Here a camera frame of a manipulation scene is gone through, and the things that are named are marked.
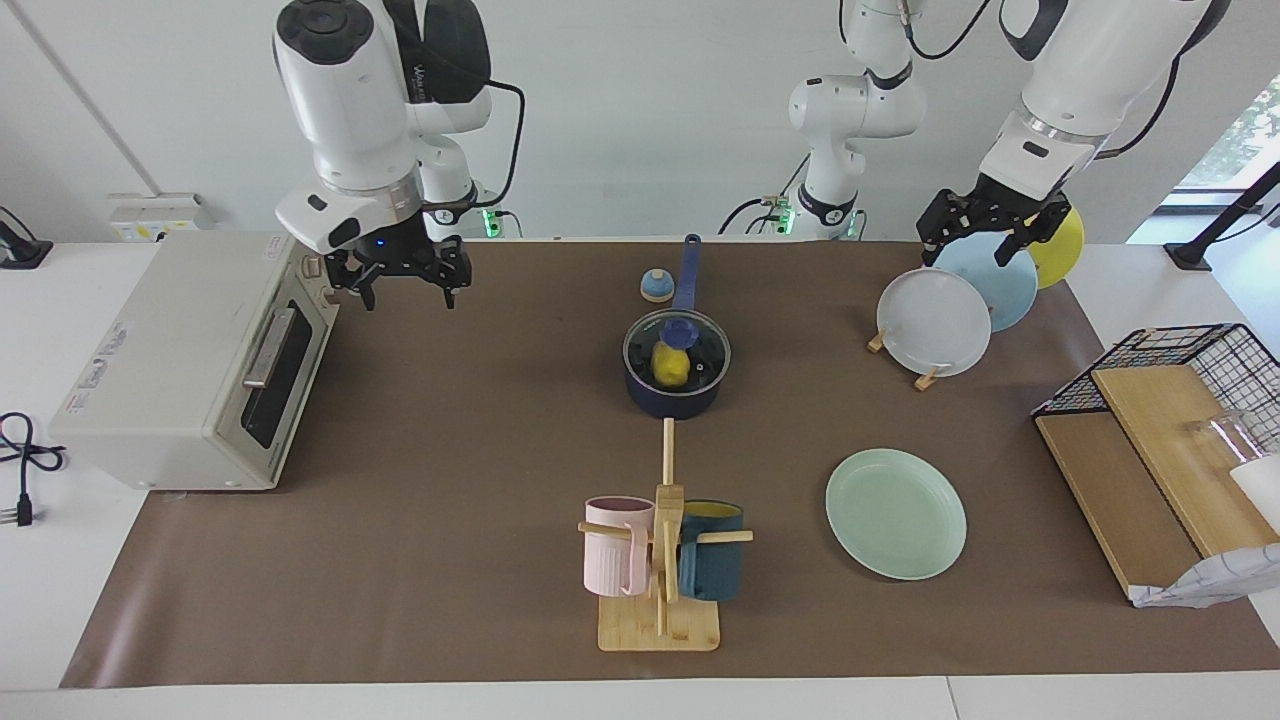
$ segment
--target black wire basket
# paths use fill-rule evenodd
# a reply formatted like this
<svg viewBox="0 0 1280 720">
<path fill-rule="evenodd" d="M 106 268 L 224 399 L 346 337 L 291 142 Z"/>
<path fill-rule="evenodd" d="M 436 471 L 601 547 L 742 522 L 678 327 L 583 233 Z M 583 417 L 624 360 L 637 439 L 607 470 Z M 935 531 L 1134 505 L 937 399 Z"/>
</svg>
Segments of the black wire basket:
<svg viewBox="0 0 1280 720">
<path fill-rule="evenodd" d="M 1190 365 L 1225 410 L 1244 413 L 1253 437 L 1280 454 L 1280 363 L 1247 325 L 1134 331 L 1041 405 L 1033 416 L 1107 411 L 1094 370 Z"/>
</svg>

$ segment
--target oven window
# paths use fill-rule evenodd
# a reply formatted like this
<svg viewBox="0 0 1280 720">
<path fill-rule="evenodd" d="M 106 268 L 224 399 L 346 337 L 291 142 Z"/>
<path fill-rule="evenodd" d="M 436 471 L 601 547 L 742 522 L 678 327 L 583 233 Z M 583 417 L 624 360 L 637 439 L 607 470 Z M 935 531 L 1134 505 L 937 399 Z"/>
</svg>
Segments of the oven window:
<svg viewBox="0 0 1280 720">
<path fill-rule="evenodd" d="M 293 386 L 297 384 L 298 373 L 302 372 L 302 360 L 307 355 L 307 347 L 311 346 L 311 323 L 297 302 L 291 300 L 289 307 L 297 314 L 280 347 L 275 373 L 271 374 L 266 387 L 250 392 L 244 411 L 241 413 L 241 427 L 264 448 L 271 447 L 275 441 L 284 407 L 289 404 Z"/>
</svg>

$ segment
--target light blue plate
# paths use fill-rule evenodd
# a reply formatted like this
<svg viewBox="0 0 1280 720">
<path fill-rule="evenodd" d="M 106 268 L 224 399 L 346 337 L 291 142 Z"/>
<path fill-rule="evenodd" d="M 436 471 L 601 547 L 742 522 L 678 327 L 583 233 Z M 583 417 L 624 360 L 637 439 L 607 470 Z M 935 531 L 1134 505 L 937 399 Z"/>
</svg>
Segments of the light blue plate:
<svg viewBox="0 0 1280 720">
<path fill-rule="evenodd" d="M 1039 288 L 1030 254 L 1018 252 L 1004 268 L 996 264 L 996 249 L 1004 241 L 1005 233 L 998 232 L 963 237 L 950 242 L 933 264 L 978 288 L 991 307 L 991 332 L 1016 325 L 1030 311 Z"/>
<path fill-rule="evenodd" d="M 933 465 L 901 450 L 864 450 L 827 483 L 827 520 L 854 560 L 897 580 L 950 568 L 964 548 L 964 505 Z"/>
</svg>

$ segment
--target wooden board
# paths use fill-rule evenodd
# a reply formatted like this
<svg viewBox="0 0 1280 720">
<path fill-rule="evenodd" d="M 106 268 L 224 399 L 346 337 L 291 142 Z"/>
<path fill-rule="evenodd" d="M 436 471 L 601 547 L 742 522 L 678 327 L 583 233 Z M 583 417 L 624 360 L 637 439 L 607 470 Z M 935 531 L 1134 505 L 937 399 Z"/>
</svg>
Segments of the wooden board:
<svg viewBox="0 0 1280 720">
<path fill-rule="evenodd" d="M 667 605 L 669 633 L 658 634 L 658 602 L 648 596 L 602 597 L 596 644 L 605 652 L 695 651 L 719 647 L 719 607 L 681 597 Z"/>
<path fill-rule="evenodd" d="M 1037 418 L 1111 571 L 1129 585 L 1169 587 L 1201 555 L 1110 413 Z"/>
<path fill-rule="evenodd" d="M 1093 379 L 1202 555 L 1280 542 L 1231 479 L 1229 456 L 1197 432 L 1222 406 L 1196 370 L 1117 368 Z"/>
</svg>

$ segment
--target mug rack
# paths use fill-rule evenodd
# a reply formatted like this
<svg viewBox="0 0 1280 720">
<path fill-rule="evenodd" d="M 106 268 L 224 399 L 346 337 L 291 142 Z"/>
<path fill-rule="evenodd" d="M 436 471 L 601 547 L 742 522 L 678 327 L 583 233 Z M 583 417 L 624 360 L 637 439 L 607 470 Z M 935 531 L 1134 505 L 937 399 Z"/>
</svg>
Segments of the mug rack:
<svg viewBox="0 0 1280 720">
<path fill-rule="evenodd" d="M 596 644 L 605 652 L 709 652 L 719 647 L 719 603 L 681 597 L 676 548 L 685 516 L 685 487 L 676 484 L 676 420 L 662 421 L 662 484 L 655 491 L 649 591 L 600 597 Z M 630 538 L 626 528 L 579 523 L 581 533 Z M 703 533 L 699 543 L 751 542 L 751 530 Z"/>
</svg>

